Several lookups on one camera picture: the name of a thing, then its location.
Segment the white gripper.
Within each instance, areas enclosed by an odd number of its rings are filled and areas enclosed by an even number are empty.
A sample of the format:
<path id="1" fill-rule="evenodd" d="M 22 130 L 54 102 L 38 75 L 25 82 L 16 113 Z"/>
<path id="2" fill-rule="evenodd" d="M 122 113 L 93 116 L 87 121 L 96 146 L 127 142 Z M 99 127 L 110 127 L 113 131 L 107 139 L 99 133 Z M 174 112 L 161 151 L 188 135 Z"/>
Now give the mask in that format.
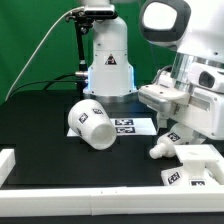
<path id="1" fill-rule="evenodd" d="M 214 140 L 224 140 L 224 69 L 193 62 L 186 72 L 188 90 L 163 73 L 157 84 L 142 86 L 139 101 L 157 111 L 158 128 L 168 118 Z"/>

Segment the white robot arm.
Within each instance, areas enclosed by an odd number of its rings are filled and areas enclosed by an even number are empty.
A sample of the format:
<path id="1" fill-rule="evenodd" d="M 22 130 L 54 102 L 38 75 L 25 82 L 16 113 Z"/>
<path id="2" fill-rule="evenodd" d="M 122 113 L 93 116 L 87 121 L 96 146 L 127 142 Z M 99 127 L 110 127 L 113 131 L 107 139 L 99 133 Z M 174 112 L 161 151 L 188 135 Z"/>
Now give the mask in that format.
<path id="1" fill-rule="evenodd" d="M 93 18 L 93 63 L 87 94 L 116 96 L 133 86 L 127 27 L 116 0 L 81 0 Z M 147 0 L 139 28 L 150 43 L 172 49 L 169 73 L 139 89 L 139 100 L 160 115 L 215 140 L 224 140 L 224 0 Z"/>

